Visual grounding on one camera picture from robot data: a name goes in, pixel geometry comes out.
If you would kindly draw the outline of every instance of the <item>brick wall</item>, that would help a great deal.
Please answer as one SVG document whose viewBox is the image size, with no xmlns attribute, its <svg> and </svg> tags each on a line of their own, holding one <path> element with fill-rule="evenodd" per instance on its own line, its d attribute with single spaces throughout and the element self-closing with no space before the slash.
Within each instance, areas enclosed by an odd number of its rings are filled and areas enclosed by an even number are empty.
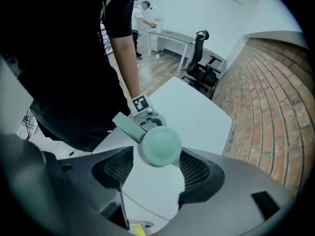
<svg viewBox="0 0 315 236">
<path fill-rule="evenodd" d="M 307 50 L 250 39 L 213 97 L 233 121 L 224 155 L 259 167 L 296 195 L 314 161 L 313 87 Z"/>
</svg>

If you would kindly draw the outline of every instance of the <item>white shirt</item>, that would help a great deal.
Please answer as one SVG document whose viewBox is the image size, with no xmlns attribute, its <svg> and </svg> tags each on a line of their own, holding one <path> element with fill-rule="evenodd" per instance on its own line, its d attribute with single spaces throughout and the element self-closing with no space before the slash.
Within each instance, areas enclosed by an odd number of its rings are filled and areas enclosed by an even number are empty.
<svg viewBox="0 0 315 236">
<path fill-rule="evenodd" d="M 138 18 L 143 18 L 141 5 L 132 10 L 131 28 L 133 30 L 140 30 L 141 21 Z"/>
</svg>

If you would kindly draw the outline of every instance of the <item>black t-shirt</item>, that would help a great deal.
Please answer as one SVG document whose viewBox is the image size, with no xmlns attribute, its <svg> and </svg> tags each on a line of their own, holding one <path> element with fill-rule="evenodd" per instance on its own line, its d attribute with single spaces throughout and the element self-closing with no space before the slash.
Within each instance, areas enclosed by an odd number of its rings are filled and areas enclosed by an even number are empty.
<svg viewBox="0 0 315 236">
<path fill-rule="evenodd" d="M 0 51 L 15 55 L 43 133 L 92 151 L 129 114 L 99 39 L 101 0 L 4 0 Z M 131 35 L 133 0 L 106 7 L 109 37 Z"/>
</svg>

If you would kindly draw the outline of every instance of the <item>black pants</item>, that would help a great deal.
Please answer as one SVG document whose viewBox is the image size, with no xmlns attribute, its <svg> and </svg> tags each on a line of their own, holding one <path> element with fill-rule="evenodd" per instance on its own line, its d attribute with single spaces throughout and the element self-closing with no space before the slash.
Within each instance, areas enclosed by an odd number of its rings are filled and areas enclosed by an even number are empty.
<svg viewBox="0 0 315 236">
<path fill-rule="evenodd" d="M 139 55 L 138 55 L 138 52 L 137 52 L 138 36 L 139 36 L 138 31 L 137 31 L 137 30 L 132 30 L 133 44 L 134 44 L 134 48 L 135 48 L 135 50 L 136 50 L 137 56 L 139 56 Z"/>
</svg>

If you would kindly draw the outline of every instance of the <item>wooden floor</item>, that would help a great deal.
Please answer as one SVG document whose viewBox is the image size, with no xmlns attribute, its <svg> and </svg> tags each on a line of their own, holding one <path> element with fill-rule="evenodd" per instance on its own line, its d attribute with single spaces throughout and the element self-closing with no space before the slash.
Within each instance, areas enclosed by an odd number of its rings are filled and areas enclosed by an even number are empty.
<svg viewBox="0 0 315 236">
<path fill-rule="evenodd" d="M 178 66 L 181 61 L 181 55 L 169 52 L 167 50 L 161 52 L 153 52 L 151 57 L 148 56 L 147 48 L 147 35 L 139 37 L 138 52 L 142 54 L 142 60 L 138 60 L 138 71 L 140 80 L 140 89 L 142 93 L 150 96 L 157 89 L 159 89 L 170 78 L 176 76 L 178 78 L 186 75 L 185 71 L 178 71 Z M 127 100 L 131 100 L 130 95 L 126 89 L 124 80 L 119 72 L 114 54 L 108 56 L 111 65 L 118 73 L 119 80 L 122 83 L 122 88 Z"/>
</svg>

